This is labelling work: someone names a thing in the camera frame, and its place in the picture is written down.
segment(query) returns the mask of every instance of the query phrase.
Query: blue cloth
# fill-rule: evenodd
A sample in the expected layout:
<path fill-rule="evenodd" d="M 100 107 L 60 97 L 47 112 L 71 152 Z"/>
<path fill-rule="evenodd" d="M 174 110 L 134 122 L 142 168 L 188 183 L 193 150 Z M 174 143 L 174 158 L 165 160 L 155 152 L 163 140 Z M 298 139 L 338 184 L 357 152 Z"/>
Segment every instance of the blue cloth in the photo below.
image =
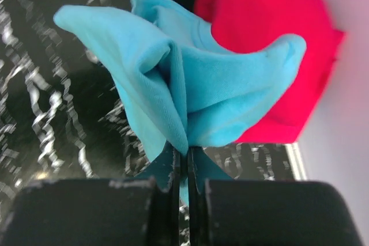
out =
<path fill-rule="evenodd" d="M 171 0 L 113 7 L 64 6 L 54 16 L 108 69 L 132 130 L 152 161 L 169 141 L 224 146 L 256 124 L 294 81 L 306 50 L 297 35 L 235 54 L 210 24 Z"/>

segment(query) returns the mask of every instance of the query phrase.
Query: red cloth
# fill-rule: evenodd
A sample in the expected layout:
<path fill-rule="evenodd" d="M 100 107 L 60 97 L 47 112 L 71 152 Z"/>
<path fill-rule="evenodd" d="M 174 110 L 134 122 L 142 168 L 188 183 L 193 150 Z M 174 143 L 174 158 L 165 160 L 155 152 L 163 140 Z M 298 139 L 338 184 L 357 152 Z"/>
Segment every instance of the red cloth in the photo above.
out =
<path fill-rule="evenodd" d="M 259 51 L 279 36 L 303 37 L 307 51 L 298 76 L 272 109 L 237 142 L 296 141 L 331 75 L 343 33 L 334 30 L 323 0 L 196 0 L 195 14 L 212 35 L 238 53 Z"/>

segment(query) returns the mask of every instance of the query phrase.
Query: crumpled cloth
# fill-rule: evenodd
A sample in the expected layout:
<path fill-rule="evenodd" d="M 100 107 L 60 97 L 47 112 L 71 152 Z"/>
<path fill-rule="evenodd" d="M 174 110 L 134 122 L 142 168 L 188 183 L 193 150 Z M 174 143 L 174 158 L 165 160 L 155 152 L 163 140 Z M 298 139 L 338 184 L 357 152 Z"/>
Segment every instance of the crumpled cloth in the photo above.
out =
<path fill-rule="evenodd" d="M 64 6 L 54 22 L 110 72 L 150 161 L 166 141 L 186 155 L 189 145 L 236 140 L 294 81 L 306 50 L 300 36 L 284 35 L 260 52 L 235 54 L 216 43 L 209 23 L 172 0 L 131 4 L 131 13 Z"/>

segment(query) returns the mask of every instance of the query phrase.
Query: pink fabric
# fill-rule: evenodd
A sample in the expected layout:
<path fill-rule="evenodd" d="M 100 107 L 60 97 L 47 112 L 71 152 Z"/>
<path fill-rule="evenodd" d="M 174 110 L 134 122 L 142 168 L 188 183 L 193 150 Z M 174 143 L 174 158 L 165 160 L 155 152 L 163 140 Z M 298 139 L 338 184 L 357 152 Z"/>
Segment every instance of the pink fabric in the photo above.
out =
<path fill-rule="evenodd" d="M 343 33 L 334 29 L 323 0 L 196 0 L 195 14 L 212 35 L 237 52 L 259 51 L 279 36 L 303 37 L 307 50 L 298 75 L 271 110 L 237 142 L 296 141 L 329 81 Z"/>

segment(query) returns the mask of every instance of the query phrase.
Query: white wall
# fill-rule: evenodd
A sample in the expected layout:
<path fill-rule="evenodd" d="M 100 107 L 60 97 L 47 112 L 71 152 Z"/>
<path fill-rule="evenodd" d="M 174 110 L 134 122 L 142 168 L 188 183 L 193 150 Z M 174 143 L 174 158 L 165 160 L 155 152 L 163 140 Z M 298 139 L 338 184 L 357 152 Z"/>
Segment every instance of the white wall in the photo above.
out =
<path fill-rule="evenodd" d="M 318 109 L 299 140 L 309 179 L 334 185 L 369 245 L 369 0 L 327 0 L 348 36 Z"/>

